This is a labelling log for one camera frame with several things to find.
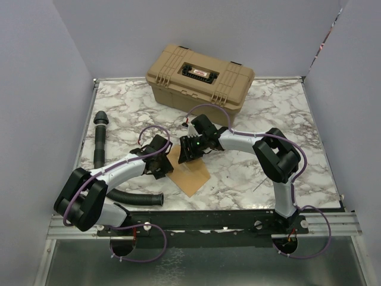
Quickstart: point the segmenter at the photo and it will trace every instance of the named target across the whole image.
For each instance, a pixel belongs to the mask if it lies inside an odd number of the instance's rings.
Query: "folded brown paper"
[[[188,163],[178,164],[180,146],[173,146],[167,158],[173,166],[173,172],[168,177],[188,196],[193,196],[209,179],[209,171],[202,161],[197,159]]]

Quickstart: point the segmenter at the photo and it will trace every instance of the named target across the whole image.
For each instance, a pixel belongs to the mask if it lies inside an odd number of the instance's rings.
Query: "gray wall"
[[[51,0],[1,1],[0,284],[31,285],[92,77]]]
[[[305,88],[344,203],[381,282],[381,2],[350,0]]]
[[[305,76],[340,0],[54,0],[95,77],[144,76],[168,43]]]

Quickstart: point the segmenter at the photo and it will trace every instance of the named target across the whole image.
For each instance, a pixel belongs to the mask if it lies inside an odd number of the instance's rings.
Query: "tan toolbox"
[[[254,80],[254,71],[182,46],[168,45],[146,79],[158,103],[185,112],[199,104],[217,104],[227,111],[233,123]],[[192,113],[205,114],[213,123],[227,126],[226,116],[216,108],[201,107]]]

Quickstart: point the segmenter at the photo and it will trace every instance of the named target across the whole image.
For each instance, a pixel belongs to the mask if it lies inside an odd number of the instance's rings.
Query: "vacuum hose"
[[[95,149],[94,149],[94,168],[98,169],[105,165],[105,143],[106,125],[108,124],[107,114],[99,111],[95,115]],[[109,199],[122,204],[133,206],[162,206],[164,204],[164,194],[131,194],[118,189],[112,189],[106,195]]]

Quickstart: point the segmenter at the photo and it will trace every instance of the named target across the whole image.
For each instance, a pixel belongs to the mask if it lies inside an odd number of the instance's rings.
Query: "toolbox label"
[[[197,69],[194,69],[192,70],[194,74],[198,74],[200,76],[208,76],[208,73],[207,72],[203,72],[202,70],[197,70]]]

